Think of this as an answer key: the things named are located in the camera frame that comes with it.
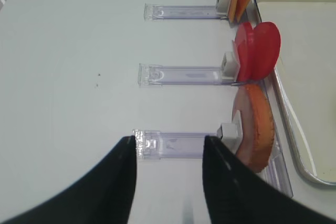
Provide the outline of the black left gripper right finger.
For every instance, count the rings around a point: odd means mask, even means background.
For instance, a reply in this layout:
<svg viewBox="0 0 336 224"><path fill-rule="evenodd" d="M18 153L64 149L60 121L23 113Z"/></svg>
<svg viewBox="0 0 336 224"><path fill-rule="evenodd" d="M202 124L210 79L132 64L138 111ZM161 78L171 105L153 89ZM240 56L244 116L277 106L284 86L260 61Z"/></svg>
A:
<svg viewBox="0 0 336 224"><path fill-rule="evenodd" d="M206 136L202 180L211 223L335 223L271 187L215 136Z"/></svg>

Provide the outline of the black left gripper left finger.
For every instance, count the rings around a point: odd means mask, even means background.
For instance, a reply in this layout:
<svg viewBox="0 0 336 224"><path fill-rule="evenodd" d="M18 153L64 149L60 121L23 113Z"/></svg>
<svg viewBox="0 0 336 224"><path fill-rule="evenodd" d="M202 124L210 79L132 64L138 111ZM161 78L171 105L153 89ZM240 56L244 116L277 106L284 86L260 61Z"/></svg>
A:
<svg viewBox="0 0 336 224"><path fill-rule="evenodd" d="M125 136L74 184L6 223L128 223L136 178L136 140Z"/></svg>

